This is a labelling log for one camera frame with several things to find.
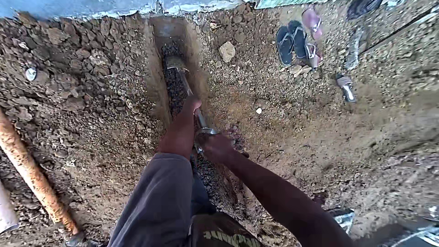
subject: debris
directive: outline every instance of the debris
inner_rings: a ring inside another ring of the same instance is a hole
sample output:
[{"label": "debris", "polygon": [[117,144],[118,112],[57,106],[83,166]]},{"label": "debris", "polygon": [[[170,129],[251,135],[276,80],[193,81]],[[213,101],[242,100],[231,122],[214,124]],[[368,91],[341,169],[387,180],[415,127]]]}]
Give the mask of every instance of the debris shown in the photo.
[{"label": "debris", "polygon": [[337,84],[343,90],[343,97],[346,102],[355,102],[355,96],[352,92],[352,81],[349,76],[344,76],[342,74],[336,75]]},{"label": "debris", "polygon": [[224,62],[230,62],[236,54],[235,46],[230,41],[227,41],[219,48],[219,53]]},{"label": "debris", "polygon": [[347,70],[356,68],[360,63],[358,61],[358,48],[363,33],[364,33],[363,27],[358,27],[357,30],[355,31],[355,34],[352,35],[349,41],[348,55],[346,56],[346,63],[345,63],[345,68]]},{"label": "debris", "polygon": [[210,27],[210,29],[215,30],[217,28],[220,28],[221,25],[218,25],[216,22],[211,22],[209,27]]},{"label": "debris", "polygon": [[26,78],[27,78],[29,81],[33,81],[33,80],[35,80],[35,77],[36,77],[36,69],[34,69],[34,68],[29,68],[29,69],[27,69],[26,72],[25,72],[25,75],[26,75]]}]

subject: dirt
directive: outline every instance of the dirt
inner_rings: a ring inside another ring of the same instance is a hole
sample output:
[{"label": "dirt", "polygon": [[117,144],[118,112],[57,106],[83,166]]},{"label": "dirt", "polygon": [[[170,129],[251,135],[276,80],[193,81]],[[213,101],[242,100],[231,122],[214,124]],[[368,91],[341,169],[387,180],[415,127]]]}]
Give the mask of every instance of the dirt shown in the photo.
[{"label": "dirt", "polygon": [[[439,27],[437,19],[416,25],[346,71],[346,44],[358,25],[366,27],[370,46],[433,3],[382,6],[351,22],[345,21],[347,6],[342,0],[315,5],[324,37],[311,42],[323,61],[296,77],[297,67],[278,61],[275,34],[300,20],[307,5],[254,10],[247,4],[159,22],[179,27],[180,33],[171,32],[180,39],[187,80],[208,123],[324,209],[352,208],[351,237],[358,239],[427,216],[439,204]],[[210,29],[211,22],[220,27]],[[167,51],[157,23],[139,15],[56,22],[21,14],[0,21],[0,106],[88,240],[108,241],[181,106],[172,102],[179,93],[169,86],[172,75],[162,70]],[[219,47],[227,41],[236,55],[226,63]],[[296,59],[294,65],[305,64]],[[29,67],[38,70],[32,82],[24,77]],[[357,103],[344,102],[336,73],[352,78]],[[227,169],[203,159],[199,165],[220,210],[268,246],[298,244]],[[0,243],[59,246],[58,226],[3,153],[0,166],[22,224]]]}]

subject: pebble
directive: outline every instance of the pebble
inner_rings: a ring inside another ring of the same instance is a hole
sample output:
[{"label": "pebble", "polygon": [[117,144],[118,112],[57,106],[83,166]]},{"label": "pebble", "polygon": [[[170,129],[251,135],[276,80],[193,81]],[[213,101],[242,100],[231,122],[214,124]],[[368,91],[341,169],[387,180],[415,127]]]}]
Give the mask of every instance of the pebble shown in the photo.
[{"label": "pebble", "polygon": [[141,123],[137,123],[137,129],[138,130],[144,130],[145,126],[143,124],[141,124]]},{"label": "pebble", "polygon": [[67,151],[64,151],[64,150],[58,150],[58,151],[55,151],[54,152],[54,154],[55,154],[55,156],[56,157],[58,157],[58,158],[67,158],[67,156],[68,156],[68,153],[67,153]]}]

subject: white rock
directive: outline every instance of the white rock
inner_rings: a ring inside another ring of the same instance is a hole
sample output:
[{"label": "white rock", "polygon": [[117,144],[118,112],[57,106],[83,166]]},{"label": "white rock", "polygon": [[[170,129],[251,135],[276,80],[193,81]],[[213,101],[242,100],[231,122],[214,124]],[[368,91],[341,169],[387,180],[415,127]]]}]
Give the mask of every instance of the white rock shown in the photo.
[{"label": "white rock", "polygon": [[290,69],[291,74],[297,74],[302,70],[302,67],[300,65],[295,65]]},{"label": "white rock", "polygon": [[235,46],[233,46],[230,41],[227,41],[219,48],[219,53],[221,54],[224,62],[230,62],[236,55]]}]

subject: dirt ground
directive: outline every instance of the dirt ground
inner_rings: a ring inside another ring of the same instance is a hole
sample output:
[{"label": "dirt ground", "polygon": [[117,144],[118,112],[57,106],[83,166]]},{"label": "dirt ground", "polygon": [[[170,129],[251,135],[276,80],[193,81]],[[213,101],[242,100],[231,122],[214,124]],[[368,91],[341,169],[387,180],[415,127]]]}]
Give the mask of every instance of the dirt ground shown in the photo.
[{"label": "dirt ground", "polygon": [[[188,15],[188,57],[196,57],[200,75],[194,91],[208,120],[250,159],[324,201],[325,209],[352,208],[352,238],[427,216],[439,204],[438,19],[361,56],[358,68],[343,68],[357,26],[373,45],[433,5],[381,6],[351,22],[347,1],[315,5],[324,60],[296,78],[278,60],[275,35],[300,20],[307,5],[254,10],[247,4]],[[211,30],[211,22],[221,26]],[[170,120],[153,30],[139,15],[0,21],[0,106],[87,239],[102,244]],[[227,41],[236,55],[225,63],[218,49]],[[38,69],[35,81],[24,77],[28,67]],[[352,78],[356,103],[344,102],[335,84],[340,72]],[[3,153],[0,166],[22,224],[0,243],[59,246],[58,226]],[[219,209],[265,244],[297,245],[226,169],[209,165],[200,176]]]}]

